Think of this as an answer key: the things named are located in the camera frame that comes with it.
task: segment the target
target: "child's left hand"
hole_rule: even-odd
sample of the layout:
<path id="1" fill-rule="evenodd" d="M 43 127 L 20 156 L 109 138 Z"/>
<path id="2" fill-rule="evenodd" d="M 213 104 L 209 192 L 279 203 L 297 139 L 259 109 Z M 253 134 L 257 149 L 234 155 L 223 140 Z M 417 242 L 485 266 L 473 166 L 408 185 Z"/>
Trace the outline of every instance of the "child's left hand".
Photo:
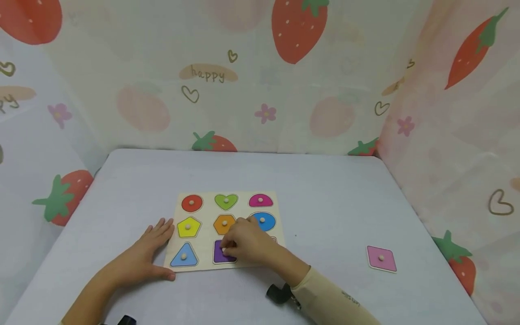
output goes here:
<path id="1" fill-rule="evenodd" d="M 174 230 L 173 219 L 166 222 L 161 218 L 155 227 L 148 226 L 139 240 L 101 269 L 97 276 L 117 288 L 146 280 L 175 280 L 172 270 L 152 263 L 155 251 L 172 237 Z"/>

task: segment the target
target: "child's right hand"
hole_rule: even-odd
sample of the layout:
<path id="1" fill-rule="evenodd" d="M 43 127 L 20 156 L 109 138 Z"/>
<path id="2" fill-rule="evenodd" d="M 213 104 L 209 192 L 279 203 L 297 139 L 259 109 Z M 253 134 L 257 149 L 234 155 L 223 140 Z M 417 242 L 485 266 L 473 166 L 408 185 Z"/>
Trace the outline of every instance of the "child's right hand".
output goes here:
<path id="1" fill-rule="evenodd" d="M 250 216 L 247 219 L 237 219 L 222 239 L 220 247 L 225 248 L 226 256 L 269 266 L 281 246 L 260 229 L 255 217 Z"/>

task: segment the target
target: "blue triangle puzzle piece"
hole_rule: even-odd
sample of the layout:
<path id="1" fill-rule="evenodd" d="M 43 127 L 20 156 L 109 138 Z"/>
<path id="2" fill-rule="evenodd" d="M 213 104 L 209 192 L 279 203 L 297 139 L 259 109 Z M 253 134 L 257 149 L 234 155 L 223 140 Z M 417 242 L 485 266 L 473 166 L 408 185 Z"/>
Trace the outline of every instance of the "blue triangle puzzle piece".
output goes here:
<path id="1" fill-rule="evenodd" d="M 173 258 L 170 263 L 171 267 L 179 267 L 179 266 L 195 266 L 199 263 L 199 259 L 195 255 L 195 251 L 191 247 L 189 242 L 185 242 L 184 245 L 180 248 L 179 252 Z"/>

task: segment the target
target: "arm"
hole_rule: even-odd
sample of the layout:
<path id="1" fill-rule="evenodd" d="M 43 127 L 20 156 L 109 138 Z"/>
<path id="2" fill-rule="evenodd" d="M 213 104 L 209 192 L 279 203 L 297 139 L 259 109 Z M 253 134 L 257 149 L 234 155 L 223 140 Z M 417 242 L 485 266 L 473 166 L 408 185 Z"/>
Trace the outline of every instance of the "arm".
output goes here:
<path id="1" fill-rule="evenodd" d="M 224 255 L 263 264 L 288 285 L 318 325 L 379 325 L 350 295 L 262 231 L 254 217 L 238 218 L 222 240 Z"/>
<path id="2" fill-rule="evenodd" d="M 114 292 L 150 279 L 175 280 L 168 268 L 152 264 L 154 252 L 173 235 L 173 219 L 160 219 L 129 249 L 102 268 L 85 286 L 61 321 L 63 325 L 97 325 Z"/>

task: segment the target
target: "wooden shape puzzle board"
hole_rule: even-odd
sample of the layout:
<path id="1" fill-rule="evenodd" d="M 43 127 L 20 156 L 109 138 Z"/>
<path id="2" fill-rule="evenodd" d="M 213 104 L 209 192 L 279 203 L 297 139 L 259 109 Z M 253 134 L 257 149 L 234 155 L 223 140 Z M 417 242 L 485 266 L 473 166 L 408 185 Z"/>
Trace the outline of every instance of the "wooden shape puzzle board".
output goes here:
<path id="1" fill-rule="evenodd" d="M 175 206 L 175 233 L 166 248 L 164 267 L 176 272 L 252 267 L 257 264 L 223 256 L 222 238 L 237 218 L 254 215 L 262 230 L 285 246 L 274 192 L 181 193 Z"/>

